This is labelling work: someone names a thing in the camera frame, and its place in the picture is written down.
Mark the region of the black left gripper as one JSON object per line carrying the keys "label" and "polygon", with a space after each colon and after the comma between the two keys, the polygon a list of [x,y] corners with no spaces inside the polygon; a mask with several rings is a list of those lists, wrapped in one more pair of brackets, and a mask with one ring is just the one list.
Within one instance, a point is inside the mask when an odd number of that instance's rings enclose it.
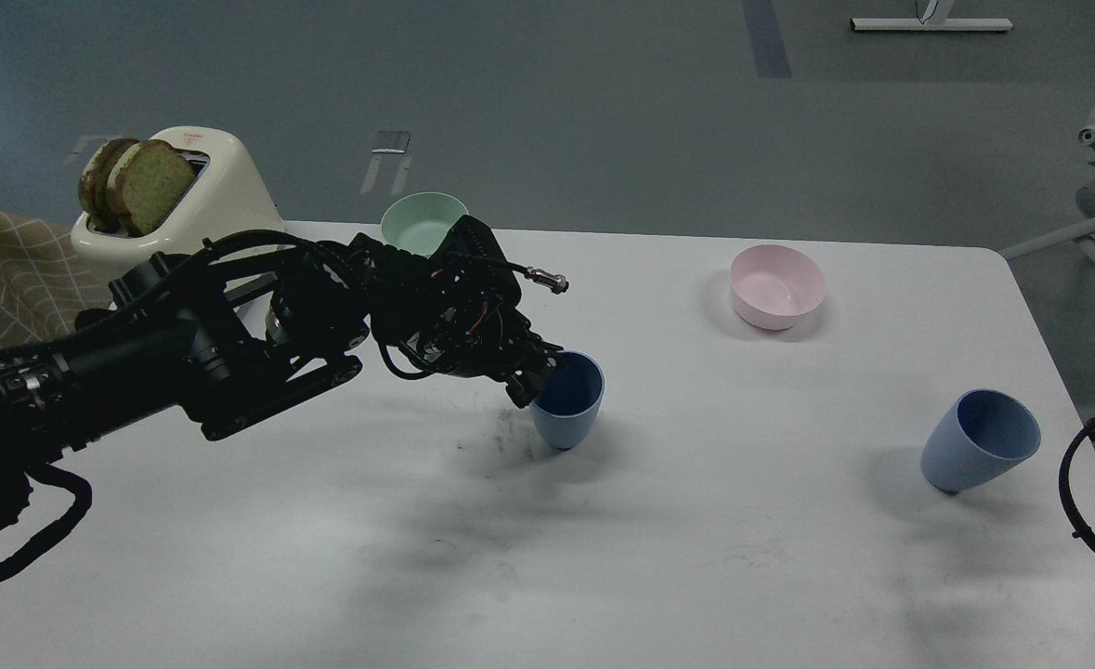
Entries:
{"label": "black left gripper", "polygon": [[531,331],[512,263],[495,234],[462,216],[431,256],[366,241],[366,295],[372,335],[420,372],[504,378],[527,408],[563,367],[564,349]]}

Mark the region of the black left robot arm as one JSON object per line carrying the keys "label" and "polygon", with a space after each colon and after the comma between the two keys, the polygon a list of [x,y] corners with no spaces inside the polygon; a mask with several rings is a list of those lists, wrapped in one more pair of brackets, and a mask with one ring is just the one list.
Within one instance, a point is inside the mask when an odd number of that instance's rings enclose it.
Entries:
{"label": "black left robot arm", "polygon": [[84,519],[92,488],[58,468],[68,450],[174,406],[208,440],[237,435],[347,384],[365,341],[395,377],[487,377],[529,406],[565,364],[518,309],[521,278],[568,288],[505,258],[473,216],[429,256],[267,230],[153,254],[68,337],[0,350],[0,583]]}

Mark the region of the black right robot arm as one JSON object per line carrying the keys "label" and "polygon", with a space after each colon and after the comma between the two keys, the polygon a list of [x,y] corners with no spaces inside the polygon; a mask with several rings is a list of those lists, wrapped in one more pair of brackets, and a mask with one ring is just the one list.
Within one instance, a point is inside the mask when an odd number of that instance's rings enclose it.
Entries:
{"label": "black right robot arm", "polygon": [[1058,503],[1067,517],[1068,532],[1095,556],[1095,453],[1091,452],[1091,435],[1095,432],[1095,415],[1083,422],[1074,432],[1058,462]]}

